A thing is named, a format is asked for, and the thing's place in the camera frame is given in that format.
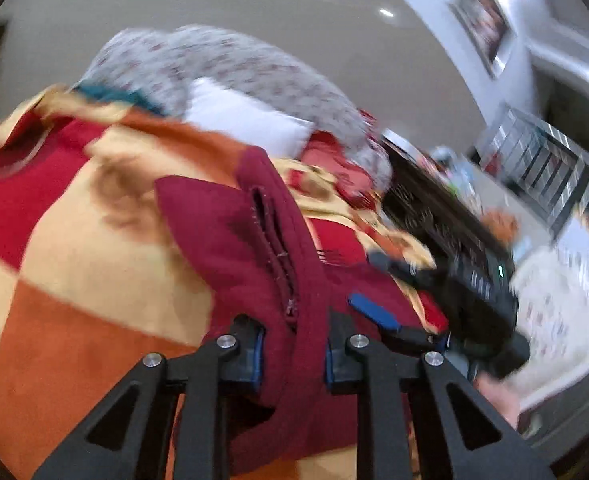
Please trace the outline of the right hand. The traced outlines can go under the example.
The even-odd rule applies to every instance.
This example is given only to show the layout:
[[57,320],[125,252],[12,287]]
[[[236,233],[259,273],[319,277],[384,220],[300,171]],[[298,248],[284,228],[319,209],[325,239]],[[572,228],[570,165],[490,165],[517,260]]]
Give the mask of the right hand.
[[506,385],[494,379],[490,374],[479,373],[474,381],[475,388],[485,396],[495,410],[507,420],[513,428],[518,428],[520,400]]

